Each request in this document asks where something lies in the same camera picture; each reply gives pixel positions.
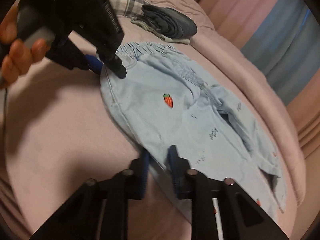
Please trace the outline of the person's left hand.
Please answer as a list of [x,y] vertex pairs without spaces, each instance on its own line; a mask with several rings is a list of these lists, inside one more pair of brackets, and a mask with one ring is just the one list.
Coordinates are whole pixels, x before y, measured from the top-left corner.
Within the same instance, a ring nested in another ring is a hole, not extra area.
[[40,62],[50,50],[50,46],[42,38],[35,41],[30,49],[17,38],[17,15],[18,7],[14,5],[1,22],[1,43],[10,45],[9,53],[1,65],[1,75],[4,79],[1,89],[8,88],[20,76],[27,74],[31,65]]

